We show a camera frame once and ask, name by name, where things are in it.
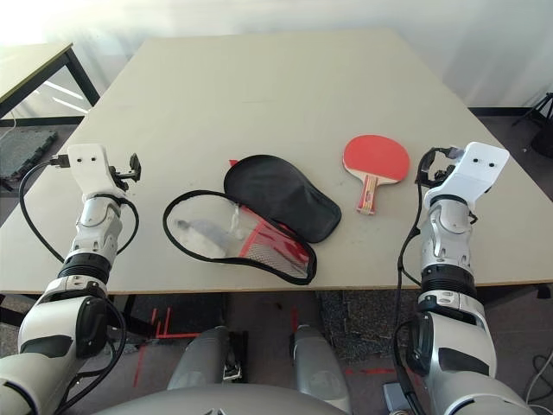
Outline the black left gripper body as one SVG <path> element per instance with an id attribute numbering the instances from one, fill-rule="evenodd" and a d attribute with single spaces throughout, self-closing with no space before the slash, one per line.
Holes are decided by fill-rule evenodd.
<path id="1" fill-rule="evenodd" d="M 135 180 L 135 171 L 132 169 L 127 173 L 118 172 L 114 166 L 110 167 L 111 179 L 114 181 L 117 188 L 128 189 L 128 180 Z"/>

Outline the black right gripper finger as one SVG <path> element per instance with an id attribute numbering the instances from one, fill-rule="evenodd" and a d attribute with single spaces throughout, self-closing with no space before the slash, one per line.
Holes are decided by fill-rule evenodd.
<path id="1" fill-rule="evenodd" d="M 429 170 L 434 162 L 433 155 L 423 155 L 417 170 L 417 183 L 420 186 L 433 186 L 434 182 L 429 178 Z"/>

